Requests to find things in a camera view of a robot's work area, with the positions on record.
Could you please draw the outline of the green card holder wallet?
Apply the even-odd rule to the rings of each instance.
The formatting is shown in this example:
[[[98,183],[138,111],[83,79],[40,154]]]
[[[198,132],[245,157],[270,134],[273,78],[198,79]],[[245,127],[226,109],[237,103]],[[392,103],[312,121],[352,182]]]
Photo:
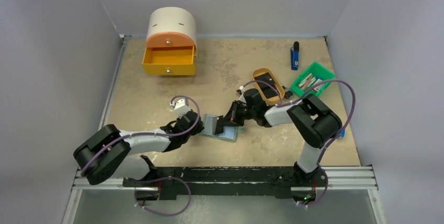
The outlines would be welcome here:
[[[237,135],[244,131],[243,127],[223,126],[223,117],[205,114],[203,118],[204,130],[201,132],[202,136],[235,141]]]

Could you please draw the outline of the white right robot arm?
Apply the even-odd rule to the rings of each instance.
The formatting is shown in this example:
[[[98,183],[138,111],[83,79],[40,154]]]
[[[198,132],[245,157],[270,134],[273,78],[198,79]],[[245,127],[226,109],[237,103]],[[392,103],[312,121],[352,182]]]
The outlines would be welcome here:
[[[340,118],[313,94],[295,104],[269,106],[255,88],[248,89],[238,100],[233,101],[228,113],[218,124],[242,127],[246,120],[254,120],[265,128],[294,124],[305,141],[294,171],[296,183],[302,186],[314,180],[323,148],[342,129]]]

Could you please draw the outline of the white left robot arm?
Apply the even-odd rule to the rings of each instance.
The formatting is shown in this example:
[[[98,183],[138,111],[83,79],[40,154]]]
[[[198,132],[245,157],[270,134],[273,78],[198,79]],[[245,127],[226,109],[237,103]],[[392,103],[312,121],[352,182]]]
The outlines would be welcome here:
[[[192,110],[148,132],[123,131],[108,124],[77,147],[73,157],[81,168],[81,176],[90,185],[98,185],[109,179],[127,156],[176,150],[203,130],[200,115]]]

